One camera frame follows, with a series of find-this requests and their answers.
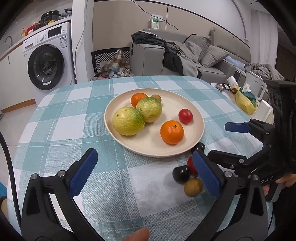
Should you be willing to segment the person's right hand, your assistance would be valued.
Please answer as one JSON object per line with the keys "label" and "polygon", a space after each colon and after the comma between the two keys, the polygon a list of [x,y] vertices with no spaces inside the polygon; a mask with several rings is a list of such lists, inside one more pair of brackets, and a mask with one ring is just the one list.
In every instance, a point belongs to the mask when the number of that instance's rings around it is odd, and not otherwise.
{"label": "person's right hand", "polygon": [[[285,187],[290,187],[293,184],[295,184],[296,182],[296,174],[292,174],[292,173],[286,173],[284,176],[282,176],[281,178],[279,178],[278,180],[276,180],[277,184],[281,184],[283,183],[283,188]],[[269,187],[270,185],[265,185],[262,187],[263,189],[263,193],[265,196],[267,196],[268,192],[269,192]]]}

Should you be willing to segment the person's left hand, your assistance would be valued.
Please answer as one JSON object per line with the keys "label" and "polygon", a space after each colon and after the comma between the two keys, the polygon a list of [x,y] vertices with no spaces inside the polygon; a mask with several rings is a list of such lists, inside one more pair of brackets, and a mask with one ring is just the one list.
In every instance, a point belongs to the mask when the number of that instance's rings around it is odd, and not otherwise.
{"label": "person's left hand", "polygon": [[143,227],[136,232],[132,233],[128,237],[124,238],[122,241],[148,241],[149,240],[149,230]]}

